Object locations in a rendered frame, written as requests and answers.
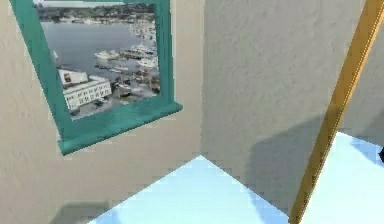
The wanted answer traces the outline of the teal framed window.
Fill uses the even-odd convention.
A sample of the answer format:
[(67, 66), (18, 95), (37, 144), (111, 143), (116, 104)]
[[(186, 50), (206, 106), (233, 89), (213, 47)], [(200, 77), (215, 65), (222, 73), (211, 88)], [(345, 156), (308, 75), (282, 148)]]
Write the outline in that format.
[(155, 6), (160, 94), (145, 100), (73, 120), (67, 108), (57, 72), (33, 0), (8, 0), (18, 23), (46, 102), (58, 129), (58, 146), (67, 155), (121, 133), (179, 112), (183, 106), (174, 94), (170, 0), (120, 0), (124, 4)]

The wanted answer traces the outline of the yellow wooden door frame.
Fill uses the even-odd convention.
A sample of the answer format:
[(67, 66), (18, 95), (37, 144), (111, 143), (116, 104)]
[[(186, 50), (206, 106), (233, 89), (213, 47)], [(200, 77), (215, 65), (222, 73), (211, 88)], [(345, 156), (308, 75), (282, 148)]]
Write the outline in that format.
[(324, 120), (289, 214), (289, 224), (301, 224), (332, 143), (353, 96), (366, 60), (384, 21), (384, 0), (365, 0)]

